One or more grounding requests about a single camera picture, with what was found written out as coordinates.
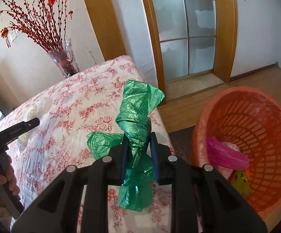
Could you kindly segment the yellow-green paw print bag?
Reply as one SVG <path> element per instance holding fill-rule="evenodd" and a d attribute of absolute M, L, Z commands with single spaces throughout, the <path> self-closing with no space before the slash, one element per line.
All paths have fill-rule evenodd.
<path fill-rule="evenodd" d="M 251 188 L 249 181 L 244 171 L 236 171 L 232 180 L 231 185 L 241 194 L 244 198 L 247 198 L 251 194 Z"/>

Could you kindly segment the pink plastic bag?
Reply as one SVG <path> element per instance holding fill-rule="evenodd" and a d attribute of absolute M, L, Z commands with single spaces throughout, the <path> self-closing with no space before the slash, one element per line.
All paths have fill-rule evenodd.
<path fill-rule="evenodd" d="M 246 170 L 249 158 L 244 153 L 219 142 L 215 137 L 206 138 L 206 150 L 209 163 L 233 170 Z"/>

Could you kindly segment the white clear plastic bag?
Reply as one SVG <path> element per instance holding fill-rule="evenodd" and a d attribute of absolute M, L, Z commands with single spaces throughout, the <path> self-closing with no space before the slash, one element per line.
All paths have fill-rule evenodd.
<path fill-rule="evenodd" d="M 50 110 L 52 102 L 53 100 L 48 97 L 37 100 L 25 112 L 23 121 L 27 122 L 33 118 L 41 119 Z M 28 131 L 18 138 L 18 146 L 21 150 L 23 150 L 27 146 L 29 139 L 32 138 L 32 133 L 33 131 Z"/>

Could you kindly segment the green plastic bag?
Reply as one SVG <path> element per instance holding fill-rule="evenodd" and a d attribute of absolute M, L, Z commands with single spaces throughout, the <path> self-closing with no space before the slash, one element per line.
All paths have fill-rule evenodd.
<path fill-rule="evenodd" d="M 123 209 L 142 211 L 151 205 L 154 173 L 151 157 L 147 154 L 151 134 L 149 114 L 164 97 L 161 90 L 150 84 L 128 80 L 116 117 L 116 123 L 123 133 L 94 131 L 87 135 L 87 145 L 94 159 L 106 156 L 110 148 L 122 142 L 123 137 L 129 140 L 126 177 L 117 201 Z"/>

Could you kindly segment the orange plastic laundry basket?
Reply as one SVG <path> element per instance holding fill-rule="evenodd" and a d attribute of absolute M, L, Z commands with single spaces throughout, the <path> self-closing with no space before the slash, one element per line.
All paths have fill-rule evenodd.
<path fill-rule="evenodd" d="M 281 106 L 246 86 L 225 89 L 205 105 L 192 135 L 193 165 L 208 163 L 206 138 L 237 145 L 249 158 L 247 202 L 269 231 L 281 220 Z"/>

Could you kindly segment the clear glass vase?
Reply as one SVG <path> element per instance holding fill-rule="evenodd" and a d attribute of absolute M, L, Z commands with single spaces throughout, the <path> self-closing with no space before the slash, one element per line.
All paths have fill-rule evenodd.
<path fill-rule="evenodd" d="M 59 68 L 64 78 L 69 78 L 80 72 L 79 66 L 75 61 L 71 39 L 63 42 L 63 48 L 59 50 L 51 50 L 48 52 L 48 55 Z"/>

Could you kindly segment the red berry branch bouquet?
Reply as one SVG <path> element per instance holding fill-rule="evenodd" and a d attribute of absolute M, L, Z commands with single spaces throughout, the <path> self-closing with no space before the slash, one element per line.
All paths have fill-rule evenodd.
<path fill-rule="evenodd" d="M 73 11 L 68 8 L 68 0 L 2 0 L 6 9 L 0 15 L 7 14 L 11 20 L 8 27 L 0 31 L 6 38 L 6 32 L 18 30 L 32 39 L 47 53 L 65 48 L 67 20 L 72 20 Z"/>

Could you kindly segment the frosted glass wooden door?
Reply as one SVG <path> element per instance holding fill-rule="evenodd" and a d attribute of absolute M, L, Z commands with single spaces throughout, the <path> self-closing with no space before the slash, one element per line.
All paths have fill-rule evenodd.
<path fill-rule="evenodd" d="M 166 101 L 231 79 L 237 39 L 236 0 L 143 0 Z"/>

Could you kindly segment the white wall switch plate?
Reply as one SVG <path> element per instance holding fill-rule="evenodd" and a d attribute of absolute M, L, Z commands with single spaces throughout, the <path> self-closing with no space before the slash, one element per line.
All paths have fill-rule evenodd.
<path fill-rule="evenodd" d="M 17 29 L 9 30 L 9 33 L 8 33 L 9 41 L 13 42 L 20 34 L 21 34 L 21 32 Z"/>

